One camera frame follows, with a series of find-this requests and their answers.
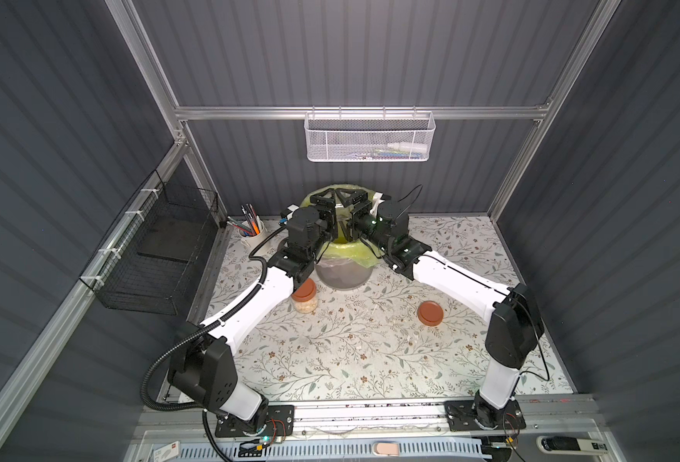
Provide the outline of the grey bin with green bag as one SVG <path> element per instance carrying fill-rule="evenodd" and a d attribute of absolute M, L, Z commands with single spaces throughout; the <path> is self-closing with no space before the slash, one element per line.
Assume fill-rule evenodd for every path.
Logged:
<path fill-rule="evenodd" d="M 335 194 L 337 189 L 363 189 L 368 192 L 371 204 L 373 195 L 376 193 L 358 185 L 333 184 L 307 194 L 299 206 L 309 206 L 311 194 L 325 189 L 334 189 Z M 350 219 L 337 219 L 337 231 L 337 239 L 326 246 L 322 252 L 322 258 L 316 264 L 315 271 L 322 283 L 332 289 L 351 290 L 358 288 L 369 280 L 374 267 L 378 264 L 378 249 L 373 246 L 369 248 L 359 240 L 352 242 L 349 240 L 349 233 L 351 233 Z"/>

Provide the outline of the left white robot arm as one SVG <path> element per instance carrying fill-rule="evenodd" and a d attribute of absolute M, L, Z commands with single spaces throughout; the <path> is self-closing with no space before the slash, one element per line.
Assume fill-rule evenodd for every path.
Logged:
<path fill-rule="evenodd" d="M 179 410 L 196 407 L 231 416 L 252 432 L 264 425 L 269 402 L 241 381 L 234 355 L 253 328 L 310 278 L 337 238 L 335 209 L 336 194 L 326 189 L 313 194 L 308 206 L 291 211 L 279 227 L 288 232 L 287 239 L 275 254 L 270 259 L 255 250 L 249 254 L 261 265 L 258 280 L 178 341 L 168 356 L 168 383 L 190 399 L 178 404 Z"/>

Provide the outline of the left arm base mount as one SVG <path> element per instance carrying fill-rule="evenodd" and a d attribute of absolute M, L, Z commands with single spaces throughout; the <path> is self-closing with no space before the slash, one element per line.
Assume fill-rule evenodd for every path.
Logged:
<path fill-rule="evenodd" d="M 258 409 L 249 421 L 228 414 L 218 417 L 214 435 L 218 438 L 287 437 L 294 431 L 296 408 L 293 405 L 269 404 Z"/>

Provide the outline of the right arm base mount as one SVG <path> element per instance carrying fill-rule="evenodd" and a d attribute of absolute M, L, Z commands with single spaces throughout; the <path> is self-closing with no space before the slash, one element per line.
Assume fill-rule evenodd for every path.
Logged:
<path fill-rule="evenodd" d="M 451 431 L 523 430 L 527 427 L 519 402 L 512 398 L 502 409 L 496 409 L 478 397 L 474 400 L 447 400 L 443 406 Z"/>

